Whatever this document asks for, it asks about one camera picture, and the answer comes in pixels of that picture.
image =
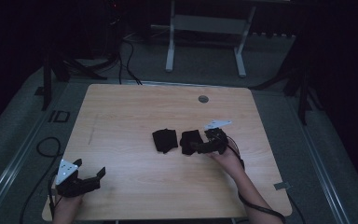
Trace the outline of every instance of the black strap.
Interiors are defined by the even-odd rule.
[[[255,209],[255,210],[258,210],[258,211],[260,211],[260,212],[264,212],[264,213],[273,215],[273,216],[275,216],[275,217],[278,217],[278,218],[281,219],[281,221],[282,221],[283,224],[286,223],[286,219],[284,218],[284,216],[283,216],[281,213],[276,212],[276,211],[271,210],[271,209],[268,209],[268,208],[265,208],[265,207],[261,207],[261,206],[258,206],[258,205],[249,203],[248,201],[246,201],[246,200],[242,197],[242,195],[241,195],[239,192],[238,192],[238,197],[240,198],[241,202],[242,202],[243,204],[245,204],[246,206],[251,207],[251,208],[253,208],[253,209]]]

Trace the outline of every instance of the hand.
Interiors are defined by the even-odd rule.
[[[70,224],[74,221],[78,208],[83,202],[83,196],[65,198],[61,195],[56,197],[53,224]]]
[[[228,145],[234,148],[238,155],[240,155],[240,151],[237,149],[235,143],[229,138]],[[208,153],[206,155],[217,161],[234,180],[244,174],[240,160],[235,155],[235,152],[233,152],[230,148],[227,147],[226,151],[222,155],[217,153]]]

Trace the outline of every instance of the dark background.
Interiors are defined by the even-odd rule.
[[[169,24],[170,1],[116,2],[116,13],[146,38],[150,23]],[[258,4],[251,32],[296,35],[283,68],[309,68],[310,85],[358,172],[358,1],[320,3],[322,7]],[[217,4],[202,11],[201,4],[205,2],[181,1],[178,9],[189,14],[196,8],[200,14],[243,17],[238,7],[223,9]],[[96,50],[104,39],[101,30],[116,16],[105,7],[104,1],[0,1],[0,114],[24,80],[40,68],[43,52],[51,43],[74,57],[104,56]]]

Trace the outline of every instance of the gray floor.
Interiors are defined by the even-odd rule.
[[[134,45],[131,58],[131,71],[143,81],[248,87],[259,84],[276,75],[293,39],[253,35],[248,38],[243,53],[248,76],[237,75],[232,49],[206,48],[178,44],[175,64],[171,73],[165,72],[167,46],[162,42],[136,42],[136,36],[129,37]],[[130,55],[129,45],[123,45],[123,58]],[[101,72],[109,77],[104,83],[117,83],[117,66]],[[46,137],[57,137],[64,151],[78,109],[90,83],[87,77],[73,77],[69,83],[54,82],[53,103],[48,111],[42,112],[42,98],[34,96],[34,91],[42,85],[41,70],[30,76],[21,90],[13,98],[0,118],[0,177],[11,187],[5,191],[0,185],[0,223],[16,223],[21,208],[37,180],[51,163],[50,158],[41,157],[35,150],[38,142]],[[281,171],[282,179],[292,186],[288,193],[297,203],[307,223],[358,223],[358,176],[337,136],[334,127],[323,111],[314,106],[307,112],[308,126],[303,127],[296,117],[296,97],[282,95],[285,81],[264,91],[253,91],[255,102],[263,121],[268,140]],[[52,110],[71,112],[66,123],[48,122]],[[57,144],[48,140],[41,148],[54,154]],[[337,217],[332,210],[329,189],[324,186],[318,164],[312,149],[323,163],[326,176],[337,193],[344,215]],[[24,163],[18,172],[6,169],[15,156],[22,155]],[[35,190],[27,206],[24,223],[46,223],[41,211],[47,196],[47,179]],[[125,223],[230,223],[229,219],[176,220],[167,221],[126,221]],[[287,223],[301,223],[298,212],[287,218]]]

